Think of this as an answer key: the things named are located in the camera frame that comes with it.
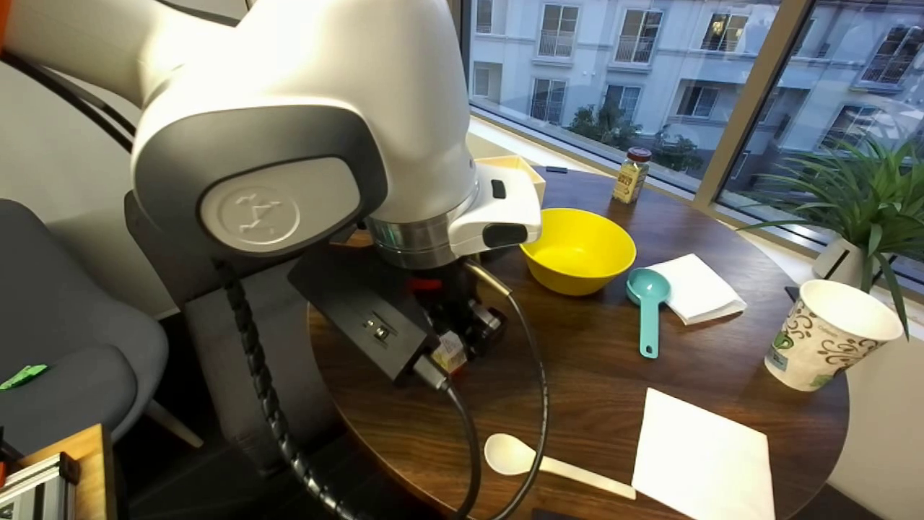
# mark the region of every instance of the white paper napkin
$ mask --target white paper napkin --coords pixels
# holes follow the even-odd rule
[[[650,386],[633,487],[697,520],[773,520],[767,437]]]
[[[685,255],[650,266],[669,279],[668,307],[689,327],[744,311],[747,304],[702,256]]]

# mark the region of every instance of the black cable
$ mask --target black cable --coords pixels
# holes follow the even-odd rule
[[[444,385],[442,392],[455,405],[461,425],[466,425],[466,443],[468,443],[468,495],[461,499],[461,506],[455,509],[455,516],[468,516],[468,512],[474,509],[474,503],[480,499],[483,492],[483,438],[474,428],[474,418],[461,401],[461,396],[455,392],[454,385]]]
[[[447,379],[447,373],[442,368],[435,368],[435,362],[431,362],[428,356],[418,356],[414,362],[416,376],[421,376],[434,389],[442,389],[460,409],[461,425],[466,425],[466,443],[468,443],[468,492],[461,506],[455,509],[455,516],[468,516],[468,512],[474,509],[474,503],[480,499],[483,492],[483,438],[474,428],[474,415],[466,408],[461,396],[455,392],[454,381]]]
[[[232,268],[232,262],[222,262],[222,259],[214,259],[220,277],[222,277],[222,287],[226,287],[226,294],[227,294],[227,304],[232,304],[232,311],[235,311],[235,327],[240,331],[240,347],[243,347],[243,356],[246,356],[246,365],[249,365],[249,373],[250,373],[250,381],[255,381],[255,392],[256,392],[256,401],[259,401],[259,409],[269,421],[269,430],[274,433],[276,438],[276,448],[282,454],[282,459],[289,461],[292,474],[304,483],[304,487],[325,506],[325,512],[343,516],[343,520],[354,520],[360,513],[349,512],[346,503],[340,503],[314,474],[314,466],[308,461],[308,457],[297,448],[297,443],[292,438],[292,430],[289,430],[289,421],[285,421],[285,414],[281,408],[281,398],[276,398],[276,389],[272,385],[272,373],[266,368],[266,352],[262,352],[262,340],[259,340],[259,330],[256,330],[256,321],[255,321],[255,311],[250,311],[250,304],[246,297],[246,288],[237,277],[237,271]]]
[[[483,266],[474,266],[468,262],[468,268],[486,279],[492,288],[496,288],[509,307],[515,310],[520,327],[522,327],[522,334],[525,334],[525,343],[531,350],[531,359],[535,359],[535,369],[538,369],[538,381],[541,381],[541,438],[538,438],[538,448],[535,448],[535,457],[531,457],[531,466],[528,466],[528,474],[525,479],[520,483],[518,495],[510,496],[510,503],[496,513],[500,520],[503,516],[510,516],[520,503],[525,499],[525,495],[531,492],[535,479],[541,476],[541,469],[543,469],[543,457],[546,457],[546,438],[548,438],[548,415],[552,415],[552,392],[548,392],[548,373],[546,373],[546,362],[541,356],[541,343],[538,339],[531,334],[531,327],[525,321],[525,311],[520,310],[520,304],[515,301],[510,288],[503,287],[492,271],[486,271]]]
[[[100,126],[120,149],[132,149],[132,132],[136,123],[129,123],[119,110],[112,110],[110,103],[97,102],[96,96],[90,96],[87,90],[81,90],[73,80],[64,80],[60,74],[35,67],[11,51],[0,51],[0,61],[6,61],[11,70],[24,71],[27,77],[32,77],[35,83],[45,87],[50,93],[56,93],[60,102],[66,102],[70,108],[76,108],[77,112],[83,112],[96,126]]]
[[[240,24],[237,17],[216,15],[216,12],[204,12],[204,8],[194,8],[194,6],[178,6],[178,2],[172,2],[172,0],[159,0],[159,2],[167,6],[167,8],[172,8],[172,12],[181,12],[181,15],[207,21],[207,24],[220,24],[220,27],[237,27],[237,24]]]

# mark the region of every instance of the green plant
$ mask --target green plant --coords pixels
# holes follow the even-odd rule
[[[880,274],[906,330],[906,307],[894,255],[924,251],[924,158],[910,145],[860,139],[831,149],[800,152],[767,183],[767,201],[787,217],[760,225],[821,225],[837,232],[864,251],[860,288]]]
[[[581,108],[568,123],[571,132],[627,149],[639,139],[639,123],[611,108]]]
[[[653,148],[653,162],[669,168],[669,170],[697,170],[702,168],[702,158],[697,152],[697,145],[685,135],[665,141],[658,139]]]

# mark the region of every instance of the yellow bowl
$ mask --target yellow bowl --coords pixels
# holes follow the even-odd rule
[[[546,207],[543,235],[522,242],[525,268],[558,294],[595,294],[634,262],[634,239],[611,220],[581,207]]]

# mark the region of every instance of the green object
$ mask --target green object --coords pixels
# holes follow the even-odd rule
[[[831,227],[864,251],[860,288],[874,274],[891,292],[894,311],[906,327],[903,288],[889,262],[891,255],[924,256],[924,155],[913,145],[877,145],[857,139],[815,152],[796,152],[767,177],[772,190],[757,199],[785,217],[760,225],[821,225]]]
[[[14,373],[11,379],[6,379],[6,381],[0,385],[0,392],[6,392],[6,389],[11,389],[11,386],[19,386],[19,385],[44,376],[45,369],[50,369],[50,365],[27,365],[27,368],[19,368],[19,373]]]
[[[640,307],[639,352],[640,359],[658,359],[658,307],[669,301],[669,279],[655,268],[633,268],[627,279],[629,297]]]

